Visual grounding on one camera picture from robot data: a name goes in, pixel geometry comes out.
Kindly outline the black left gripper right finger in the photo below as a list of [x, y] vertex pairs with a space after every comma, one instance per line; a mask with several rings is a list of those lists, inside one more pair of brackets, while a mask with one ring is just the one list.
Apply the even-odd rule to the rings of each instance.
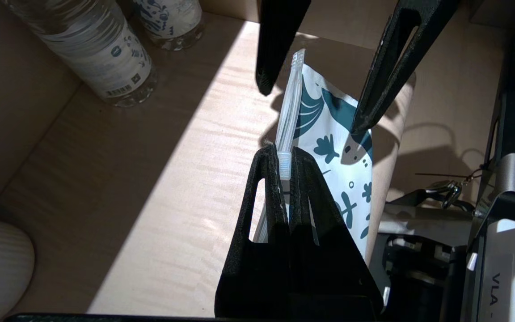
[[290, 258], [300, 316], [378, 316], [384, 300], [315, 159], [292, 150]]

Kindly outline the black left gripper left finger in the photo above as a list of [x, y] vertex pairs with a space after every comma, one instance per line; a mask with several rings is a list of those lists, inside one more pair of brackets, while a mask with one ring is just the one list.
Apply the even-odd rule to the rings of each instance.
[[[250, 240], [259, 182], [264, 181], [266, 243]], [[290, 232], [276, 146], [253, 157], [245, 194], [215, 293], [217, 316], [287, 316], [291, 291]]]

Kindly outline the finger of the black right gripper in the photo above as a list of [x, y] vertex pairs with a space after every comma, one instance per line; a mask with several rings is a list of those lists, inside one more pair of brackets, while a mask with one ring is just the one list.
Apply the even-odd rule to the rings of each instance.
[[352, 122], [353, 134], [376, 126], [450, 21], [457, 0], [399, 0], [389, 17]]
[[310, 0], [260, 0], [255, 81], [268, 96], [277, 82]]

